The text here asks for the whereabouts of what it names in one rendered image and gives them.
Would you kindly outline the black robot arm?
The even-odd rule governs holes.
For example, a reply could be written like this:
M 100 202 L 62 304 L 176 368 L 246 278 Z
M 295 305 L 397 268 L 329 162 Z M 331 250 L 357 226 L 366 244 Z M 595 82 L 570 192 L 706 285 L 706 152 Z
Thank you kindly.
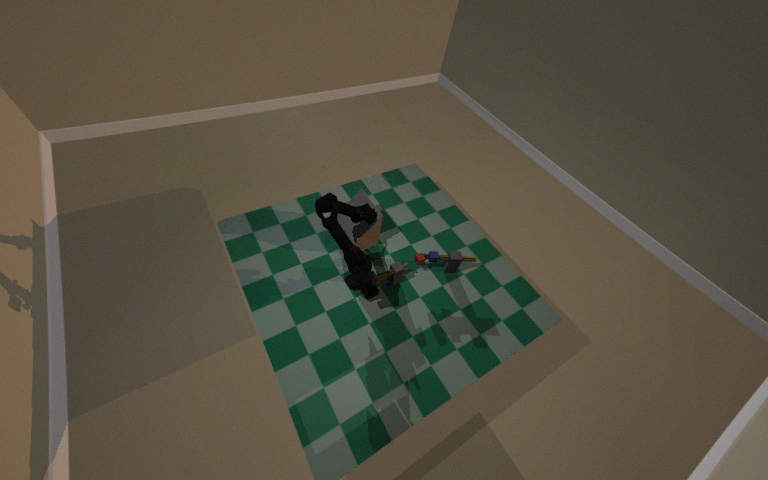
M 371 290 L 373 288 L 372 262 L 369 254 L 365 254 L 359 247 L 353 245 L 338 223 L 337 215 L 339 213 L 349 216 L 355 224 L 365 220 L 369 225 L 378 215 L 370 208 L 368 203 L 363 206 L 354 207 L 338 201 L 337 196 L 332 193 L 317 199 L 315 208 L 317 215 L 322 219 L 324 228 L 330 232 L 344 253 L 344 259 L 351 271 L 351 274 L 344 278 L 347 286 L 351 290 L 356 290 L 357 288 L 361 291 Z M 331 216 L 325 218 L 323 213 L 328 212 L 331 212 Z M 358 268 L 354 269 L 353 267 L 355 266 L 358 266 Z

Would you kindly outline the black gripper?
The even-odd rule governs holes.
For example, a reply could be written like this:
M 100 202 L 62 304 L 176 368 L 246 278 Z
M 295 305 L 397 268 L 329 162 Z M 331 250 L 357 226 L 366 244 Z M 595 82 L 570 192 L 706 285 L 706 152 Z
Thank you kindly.
M 353 267 L 354 269 L 358 268 L 358 266 Z M 374 296 L 377 296 L 379 294 L 379 290 L 376 287 L 376 285 L 373 285 L 373 288 L 369 291 L 363 291 L 364 296 L 366 299 L 370 299 Z

